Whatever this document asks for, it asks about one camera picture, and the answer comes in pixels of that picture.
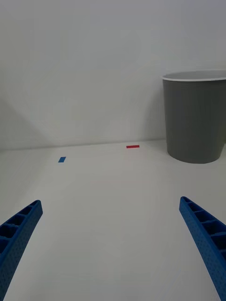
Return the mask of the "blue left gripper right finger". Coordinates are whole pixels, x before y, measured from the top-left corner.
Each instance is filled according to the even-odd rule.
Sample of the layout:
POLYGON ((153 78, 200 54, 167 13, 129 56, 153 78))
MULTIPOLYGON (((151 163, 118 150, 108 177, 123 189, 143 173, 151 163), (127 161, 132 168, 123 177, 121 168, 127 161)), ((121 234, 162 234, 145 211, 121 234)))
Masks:
POLYGON ((187 197, 179 211, 222 301, 226 300, 226 225, 187 197))

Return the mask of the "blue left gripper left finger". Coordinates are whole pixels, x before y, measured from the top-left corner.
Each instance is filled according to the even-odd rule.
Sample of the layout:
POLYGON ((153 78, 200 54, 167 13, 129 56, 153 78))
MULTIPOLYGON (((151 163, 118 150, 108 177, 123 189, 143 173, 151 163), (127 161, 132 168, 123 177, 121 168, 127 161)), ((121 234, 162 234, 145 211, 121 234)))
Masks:
POLYGON ((4 300, 31 235, 43 214, 33 201, 0 226, 0 300, 4 300))

